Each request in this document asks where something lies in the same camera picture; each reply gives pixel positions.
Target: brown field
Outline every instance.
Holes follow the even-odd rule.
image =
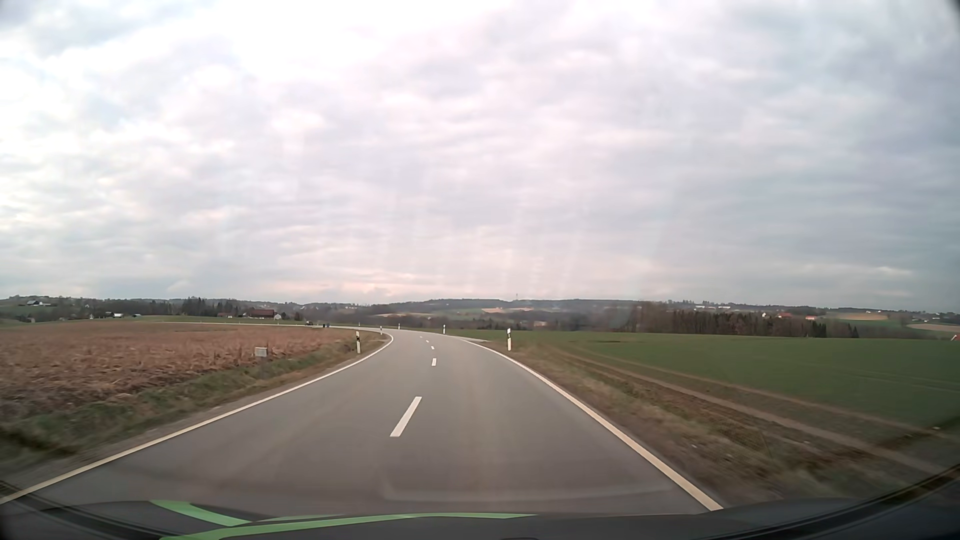
[[[189,380],[271,357],[301,356],[353,331],[90,321],[0,332],[0,412],[37,414]]]
[[[828,313],[827,317],[844,321],[885,321],[889,318],[885,313]]]

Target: cloudy sky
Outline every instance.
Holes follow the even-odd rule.
[[[0,295],[960,310],[957,88],[937,2],[5,0]]]

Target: distant field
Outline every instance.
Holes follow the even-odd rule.
[[[46,313],[52,309],[56,309],[53,306],[18,306],[16,304],[6,304],[0,306],[0,312],[8,313],[10,315],[38,315],[40,313]]]
[[[828,313],[827,318],[844,321],[885,321],[889,319],[886,313]]]
[[[275,319],[248,319],[234,317],[194,317],[190,315],[144,315],[142,317],[125,317],[122,321],[145,321],[145,322],[163,322],[163,323],[232,323],[232,324],[250,324],[250,325],[304,325],[306,321],[295,321],[293,319],[275,320]]]
[[[504,331],[456,331],[505,341]],[[514,347],[586,351],[835,405],[917,426],[958,412],[960,347],[919,339],[804,339],[665,333],[515,331]]]
[[[910,325],[910,328],[917,330],[945,331],[950,333],[960,333],[960,325],[947,325],[943,323],[923,323],[919,325]]]

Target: road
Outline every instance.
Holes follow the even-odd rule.
[[[705,510],[508,358],[454,336],[389,334],[384,349],[339,373],[36,494],[281,516]]]

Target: windshield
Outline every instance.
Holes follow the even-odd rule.
[[[0,514],[793,519],[942,475],[957,25],[0,3]]]

